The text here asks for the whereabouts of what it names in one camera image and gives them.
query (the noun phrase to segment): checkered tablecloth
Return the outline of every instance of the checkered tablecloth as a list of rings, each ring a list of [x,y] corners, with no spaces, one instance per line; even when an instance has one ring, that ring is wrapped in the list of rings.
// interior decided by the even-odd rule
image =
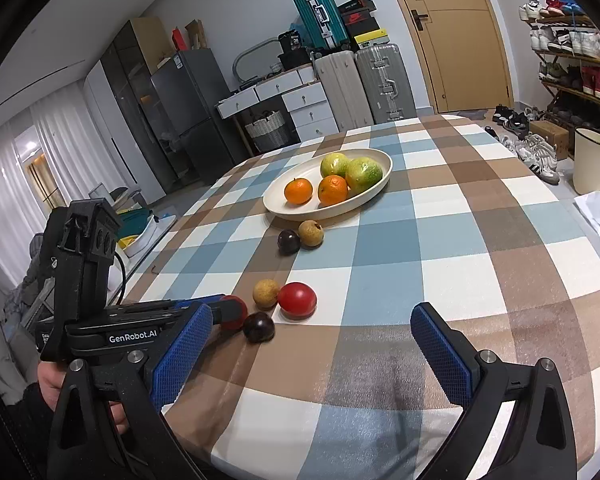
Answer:
[[[384,191],[321,222],[320,248],[280,256],[278,233],[298,224],[266,211],[267,186],[314,156],[366,147],[394,161]],[[242,163],[174,225],[126,299],[237,294],[254,310],[263,278],[311,286],[314,316],[289,322],[277,307],[263,345],[214,333],[166,415],[190,452],[235,478],[414,478],[460,414],[411,336],[423,300],[503,361],[553,359],[578,464],[600,452],[600,259],[548,187],[471,121],[398,121]]]

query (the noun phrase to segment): green citrus fruit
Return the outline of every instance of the green citrus fruit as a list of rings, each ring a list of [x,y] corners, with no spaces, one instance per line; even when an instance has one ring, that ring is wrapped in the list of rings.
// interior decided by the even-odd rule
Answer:
[[[368,156],[360,156],[349,163],[345,179],[352,192],[359,194],[382,180],[382,168]]]
[[[349,157],[342,153],[329,153],[325,155],[320,163],[320,174],[322,177],[337,175],[344,178],[349,165]]]

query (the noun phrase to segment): tangerine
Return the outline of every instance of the tangerine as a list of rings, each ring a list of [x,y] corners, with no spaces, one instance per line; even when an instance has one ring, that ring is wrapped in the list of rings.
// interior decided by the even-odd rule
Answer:
[[[347,181],[341,176],[326,176],[318,184],[318,200],[324,206],[344,202],[348,192]]]
[[[313,193],[314,186],[305,178],[295,178],[285,186],[285,198],[292,204],[305,203]]]

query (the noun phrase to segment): white curtain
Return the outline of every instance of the white curtain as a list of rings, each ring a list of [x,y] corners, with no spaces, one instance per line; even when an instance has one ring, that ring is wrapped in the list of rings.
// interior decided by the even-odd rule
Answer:
[[[14,136],[9,121],[0,127],[0,289],[3,292],[22,281],[31,261],[29,243],[46,226],[46,217],[18,160]]]
[[[126,186],[77,82],[43,97],[30,110],[65,202],[88,198],[89,192],[100,183],[109,192]]]

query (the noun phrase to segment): drawer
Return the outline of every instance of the drawer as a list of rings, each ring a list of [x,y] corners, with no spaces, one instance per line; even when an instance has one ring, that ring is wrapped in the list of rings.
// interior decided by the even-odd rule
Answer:
[[[325,135],[337,134],[338,125],[333,117],[328,117],[314,124],[305,124],[296,128],[300,141],[315,139],[316,137],[324,137]]]
[[[302,68],[298,69],[298,73],[300,75],[300,79],[302,80],[303,85],[306,85],[307,83],[311,83],[316,80],[313,66],[303,66]]]
[[[269,99],[274,95],[282,94],[299,86],[302,86],[302,81],[300,81],[298,70],[293,70],[256,85],[256,94],[258,94],[261,101],[264,101],[264,99]]]
[[[257,102],[260,102],[260,100],[253,87],[247,88],[242,92],[238,92],[236,95],[232,95],[223,103],[220,103],[218,105],[218,113],[223,119],[226,119],[245,108],[253,106]]]
[[[327,96],[324,94],[322,83],[314,83],[284,94],[282,100],[285,102],[286,110],[292,112],[298,108],[326,101]]]
[[[294,120],[296,128],[305,124],[316,123],[323,119],[333,117],[333,112],[328,101],[316,103],[315,105],[305,106],[291,112],[291,118]]]

